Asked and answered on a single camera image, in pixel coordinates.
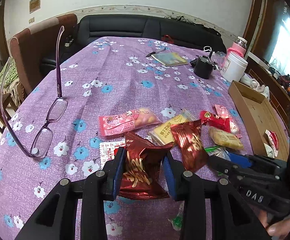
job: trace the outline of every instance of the yellow biscuit packet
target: yellow biscuit packet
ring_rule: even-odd
[[[221,146],[232,148],[234,150],[243,150],[243,144],[236,135],[210,126],[208,129],[209,136],[213,141]]]
[[[196,120],[187,110],[183,109],[183,111],[184,112],[182,114],[174,116],[165,123],[149,131],[148,134],[159,145],[165,145],[170,142],[175,142],[170,127],[175,124]]]

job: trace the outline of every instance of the red packaged snack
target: red packaged snack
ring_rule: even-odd
[[[102,136],[121,134],[151,124],[161,123],[149,107],[133,109],[123,114],[99,116]]]
[[[118,195],[136,200],[169,198],[157,180],[161,160],[173,147],[173,143],[155,146],[135,133],[128,132],[125,135],[125,147],[125,172]]]
[[[216,127],[216,128],[221,129],[225,132],[229,132],[229,133],[231,132],[228,118],[224,119],[224,118],[221,118],[218,115],[215,115],[211,112],[201,111],[200,112],[200,119],[201,119],[201,124],[208,123],[210,126]]]
[[[201,121],[176,124],[170,129],[182,153],[185,169],[196,172],[207,163],[209,157],[200,139]]]
[[[227,108],[224,106],[221,106],[221,105],[215,105],[215,108],[216,108],[216,112],[217,112],[219,117],[224,118],[224,119],[229,118],[230,132],[233,133],[234,135],[236,135],[237,138],[242,138],[242,136],[240,134],[240,130],[239,130],[238,126],[236,125],[232,116],[227,111]]]

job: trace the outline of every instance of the black leather sofa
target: black leather sofa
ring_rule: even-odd
[[[71,46],[60,46],[60,63],[100,37],[116,36],[162,40],[165,35],[169,35],[174,44],[178,46],[201,50],[204,46],[211,46],[214,51],[226,53],[221,34],[201,24],[189,24],[174,19],[145,15],[102,14],[87,15],[81,19],[74,31],[74,42]],[[53,51],[42,58],[40,71],[43,76],[46,76],[55,67],[56,60]]]

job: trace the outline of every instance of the notebook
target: notebook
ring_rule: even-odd
[[[153,54],[152,57],[164,66],[179,66],[188,64],[188,61],[179,56],[176,52],[157,53]]]

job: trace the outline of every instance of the eyeglasses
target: eyeglasses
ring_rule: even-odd
[[[39,130],[35,139],[31,145],[31,149],[28,150],[25,146],[22,145],[13,129],[11,128],[6,114],[5,109],[3,107],[2,95],[3,95],[3,85],[5,83],[6,75],[10,69],[10,58],[7,61],[6,69],[3,74],[1,89],[0,89],[0,108],[3,120],[7,129],[9,130],[13,140],[20,147],[20,149],[24,152],[24,154],[30,158],[41,158],[46,155],[50,144],[53,138],[53,132],[48,128],[48,125],[53,122],[57,122],[61,116],[64,114],[67,107],[67,100],[62,97],[62,86],[61,86],[61,68],[59,63],[59,44],[61,36],[64,32],[64,26],[61,27],[60,32],[58,33],[57,42],[56,42],[56,83],[57,83],[57,98],[54,100],[52,106],[48,110],[45,124]]]

